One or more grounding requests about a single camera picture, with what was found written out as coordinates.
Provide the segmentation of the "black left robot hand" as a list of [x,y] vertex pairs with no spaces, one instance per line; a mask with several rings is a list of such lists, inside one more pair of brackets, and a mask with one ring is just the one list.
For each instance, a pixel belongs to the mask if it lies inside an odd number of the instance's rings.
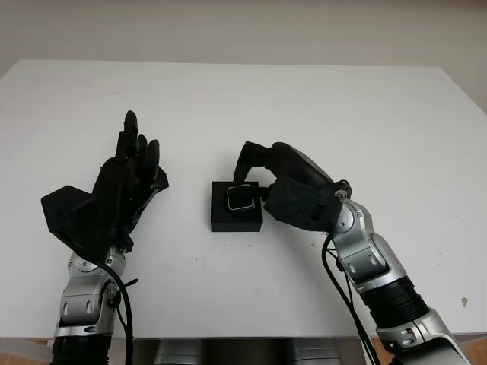
[[100,168],[93,195],[100,204],[103,236],[123,252],[131,252],[130,233],[150,200],[168,187],[159,166],[160,146],[138,132],[136,114],[129,110],[119,132],[115,155]]

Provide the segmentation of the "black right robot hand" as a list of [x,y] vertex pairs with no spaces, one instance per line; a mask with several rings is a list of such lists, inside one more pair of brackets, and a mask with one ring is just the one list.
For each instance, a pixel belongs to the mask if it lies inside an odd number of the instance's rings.
[[332,184],[333,180],[306,154],[291,145],[275,142],[270,148],[246,141],[237,159],[233,183],[241,185],[254,167],[264,167],[275,178],[288,177],[315,189]]

